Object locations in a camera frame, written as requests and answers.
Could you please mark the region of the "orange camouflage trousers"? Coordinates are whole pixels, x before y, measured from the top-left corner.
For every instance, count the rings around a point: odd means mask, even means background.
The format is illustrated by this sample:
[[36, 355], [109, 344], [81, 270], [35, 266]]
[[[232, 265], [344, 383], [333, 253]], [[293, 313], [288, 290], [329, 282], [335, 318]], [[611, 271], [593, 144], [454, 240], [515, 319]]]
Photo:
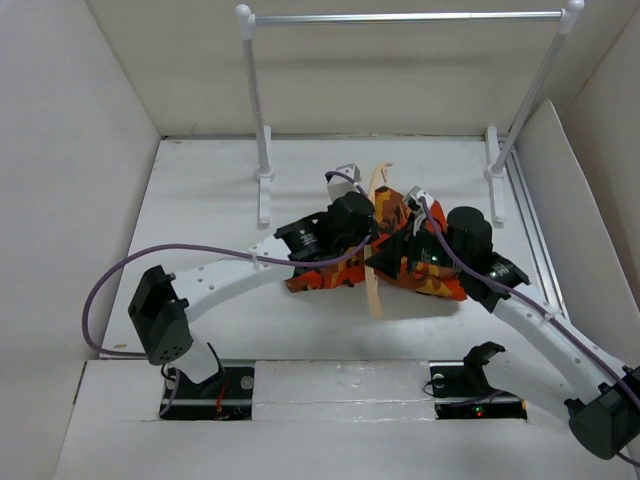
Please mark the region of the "orange camouflage trousers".
[[449, 300], [467, 299], [451, 266], [440, 264], [430, 254], [420, 260], [408, 258], [413, 214], [401, 193], [386, 186], [375, 190], [375, 220], [378, 238], [371, 244], [369, 258], [360, 252], [347, 261], [300, 273], [285, 282], [289, 292], [354, 287], [365, 281], [365, 268], [371, 265], [376, 278], [391, 286]]

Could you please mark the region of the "beige wooden hanger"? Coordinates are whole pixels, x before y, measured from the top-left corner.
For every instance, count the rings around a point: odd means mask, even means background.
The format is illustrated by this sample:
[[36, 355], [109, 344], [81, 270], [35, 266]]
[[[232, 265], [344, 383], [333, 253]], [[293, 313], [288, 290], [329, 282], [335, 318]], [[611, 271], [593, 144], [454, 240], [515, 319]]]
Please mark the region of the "beige wooden hanger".
[[[376, 189], [382, 185], [385, 186], [388, 183], [388, 170], [393, 167], [392, 163], [379, 163], [371, 175], [367, 197], [372, 204], [375, 204], [375, 192]], [[367, 295], [367, 304], [369, 314], [374, 319], [381, 319], [383, 317], [383, 310], [378, 294], [378, 279], [374, 270], [368, 266], [364, 269], [365, 273], [365, 288]]]

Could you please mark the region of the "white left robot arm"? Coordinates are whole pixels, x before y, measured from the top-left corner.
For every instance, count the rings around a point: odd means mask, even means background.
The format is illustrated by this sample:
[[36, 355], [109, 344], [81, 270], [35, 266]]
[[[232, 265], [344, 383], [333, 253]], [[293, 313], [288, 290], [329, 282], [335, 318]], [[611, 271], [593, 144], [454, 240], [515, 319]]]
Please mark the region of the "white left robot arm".
[[202, 397], [216, 394], [226, 372], [213, 346], [191, 332], [192, 322], [255, 288], [344, 263], [375, 236], [374, 204], [351, 191], [245, 252], [222, 250], [221, 259], [179, 273], [148, 269], [128, 314], [149, 363], [171, 365], [176, 385], [190, 385]]

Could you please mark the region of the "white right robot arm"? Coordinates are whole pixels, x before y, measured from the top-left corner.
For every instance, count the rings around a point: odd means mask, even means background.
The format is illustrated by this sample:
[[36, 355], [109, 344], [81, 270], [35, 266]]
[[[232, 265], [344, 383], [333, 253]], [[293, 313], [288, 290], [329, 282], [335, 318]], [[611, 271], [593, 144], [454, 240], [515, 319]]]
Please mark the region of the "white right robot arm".
[[639, 371], [591, 343], [563, 314], [544, 305], [513, 262], [493, 250], [492, 228], [472, 207], [457, 207], [441, 228], [424, 197], [409, 203], [402, 251], [407, 263], [430, 259], [454, 266], [466, 295], [519, 332], [567, 381], [526, 380], [539, 405], [567, 421], [578, 442], [598, 458], [621, 457], [639, 435]]

